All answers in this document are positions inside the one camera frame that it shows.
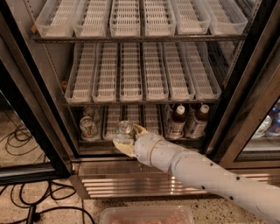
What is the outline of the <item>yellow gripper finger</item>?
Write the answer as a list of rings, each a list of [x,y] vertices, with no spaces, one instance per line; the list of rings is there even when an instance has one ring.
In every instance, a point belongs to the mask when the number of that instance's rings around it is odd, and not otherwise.
[[[138,139],[139,137],[148,133],[147,129],[142,127],[141,125],[133,124],[133,126],[134,126],[134,130],[136,132],[136,134],[135,134],[136,139]]]
[[[118,139],[114,139],[113,144],[121,153],[131,158],[134,157],[134,142],[128,141],[127,143],[124,143],[119,141]]]

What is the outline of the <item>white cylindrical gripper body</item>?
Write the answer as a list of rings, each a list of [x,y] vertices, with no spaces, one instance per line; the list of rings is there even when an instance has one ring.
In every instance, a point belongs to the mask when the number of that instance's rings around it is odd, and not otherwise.
[[[184,150],[152,132],[140,136],[134,145],[134,155],[140,163],[162,172],[168,172],[174,156]]]

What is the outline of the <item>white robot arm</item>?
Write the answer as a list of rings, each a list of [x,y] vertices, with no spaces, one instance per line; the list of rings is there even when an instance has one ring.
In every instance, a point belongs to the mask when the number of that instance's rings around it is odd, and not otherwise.
[[[231,200],[269,224],[280,224],[279,187],[227,171],[198,152],[128,121],[119,122],[115,133],[113,143],[121,153],[171,174],[186,186]]]

